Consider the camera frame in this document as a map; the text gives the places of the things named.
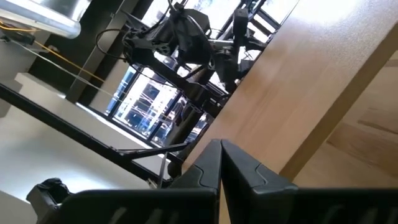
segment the yellow cable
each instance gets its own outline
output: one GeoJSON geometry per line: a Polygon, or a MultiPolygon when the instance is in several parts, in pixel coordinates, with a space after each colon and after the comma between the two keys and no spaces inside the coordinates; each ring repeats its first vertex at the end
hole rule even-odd
{"type": "Polygon", "coordinates": [[[0,28],[5,29],[5,30],[10,30],[10,31],[21,31],[21,32],[34,32],[34,31],[39,31],[39,30],[37,30],[37,29],[8,28],[8,27],[2,26],[2,25],[0,25],[0,28]]]}
{"type": "Polygon", "coordinates": [[[84,68],[80,67],[79,65],[77,65],[77,64],[75,64],[75,63],[69,61],[68,59],[66,59],[66,58],[63,57],[62,55],[60,55],[60,54],[56,53],[55,51],[49,49],[48,47],[46,47],[46,46],[44,46],[43,44],[37,42],[36,40],[35,40],[35,43],[36,43],[37,45],[41,46],[42,48],[44,48],[45,50],[48,50],[50,53],[54,54],[54,55],[57,56],[58,58],[60,58],[60,59],[62,59],[62,60],[64,60],[64,61],[66,61],[66,62],[68,62],[69,64],[73,65],[73,66],[76,67],[76,68],[79,68],[81,71],[83,71],[83,72],[89,74],[90,76],[92,76],[92,77],[98,79],[98,80],[101,81],[101,82],[105,82],[105,80],[103,80],[102,78],[100,78],[100,77],[98,77],[98,76],[92,74],[91,72],[85,70],[84,68]]]}

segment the wooden desk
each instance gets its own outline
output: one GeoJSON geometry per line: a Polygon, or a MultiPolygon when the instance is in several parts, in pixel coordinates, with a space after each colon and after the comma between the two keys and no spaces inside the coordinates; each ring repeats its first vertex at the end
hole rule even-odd
{"type": "Polygon", "coordinates": [[[184,168],[224,138],[293,180],[397,49],[397,20],[396,0],[300,0],[184,168]]]}

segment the window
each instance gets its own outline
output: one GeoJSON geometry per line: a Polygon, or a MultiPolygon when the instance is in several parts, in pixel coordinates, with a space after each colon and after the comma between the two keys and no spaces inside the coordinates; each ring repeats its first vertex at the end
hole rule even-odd
{"type": "MultiPolygon", "coordinates": [[[[212,30],[212,38],[222,32],[226,22],[231,17],[233,11],[240,6],[241,0],[178,0],[185,4],[186,8],[199,10],[209,16],[212,30]]],[[[292,10],[296,0],[267,0],[262,6],[262,10],[274,17],[277,23],[284,20],[286,15],[292,10]]],[[[146,12],[143,23],[153,26],[168,8],[166,0],[154,0],[146,12]]],[[[262,42],[268,40],[268,34],[275,32],[275,25],[270,25],[261,16],[255,15],[256,23],[249,23],[249,28],[254,31],[254,37],[262,42]]],[[[178,52],[171,57],[166,57],[157,52],[154,56],[169,68],[175,70],[180,76],[186,76],[190,71],[177,65],[176,58],[178,52]]],[[[246,51],[241,47],[239,59],[255,59],[260,54],[259,51],[246,51]]],[[[190,68],[197,65],[188,64],[190,68]]],[[[212,88],[222,93],[224,86],[220,83],[218,75],[215,73],[210,82],[212,88]]],[[[167,135],[173,128],[173,121],[181,115],[181,110],[185,106],[185,98],[175,88],[168,86],[165,79],[155,74],[149,68],[130,67],[121,83],[109,102],[105,114],[114,123],[131,130],[141,139],[146,139],[151,144],[164,146],[167,135]]],[[[186,141],[193,141],[200,131],[208,124],[206,115],[203,115],[196,127],[191,131],[186,141]]]]}

